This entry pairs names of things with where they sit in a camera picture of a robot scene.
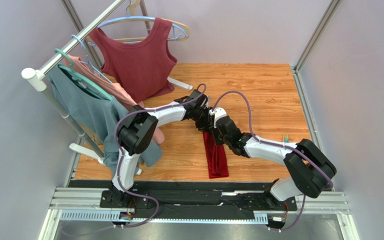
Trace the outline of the red cloth napkin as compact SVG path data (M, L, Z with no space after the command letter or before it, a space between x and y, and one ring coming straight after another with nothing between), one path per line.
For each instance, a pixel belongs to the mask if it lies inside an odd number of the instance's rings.
M202 135L209 178L227 178L229 176L229 169L224 147L216 145L211 133L203 132Z

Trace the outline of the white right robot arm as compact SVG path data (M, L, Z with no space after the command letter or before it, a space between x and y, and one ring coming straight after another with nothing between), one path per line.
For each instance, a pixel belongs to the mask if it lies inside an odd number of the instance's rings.
M266 190L270 199L283 202L299 195L316 199L322 191L332 188L337 169L311 140L279 142L241 132L221 107L210 109L209 115L216 143L225 144L235 155L287 168L289 177L275 180Z

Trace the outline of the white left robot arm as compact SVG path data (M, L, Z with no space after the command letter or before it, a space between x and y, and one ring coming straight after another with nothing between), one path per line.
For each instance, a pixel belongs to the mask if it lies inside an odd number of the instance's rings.
M116 125L114 137L119 148L119 160L112 179L113 195L148 198L130 191L141 154L151 145L156 128L184 120L209 124L208 97L197 89L189 96L178 98L166 105L143 108L135 105Z

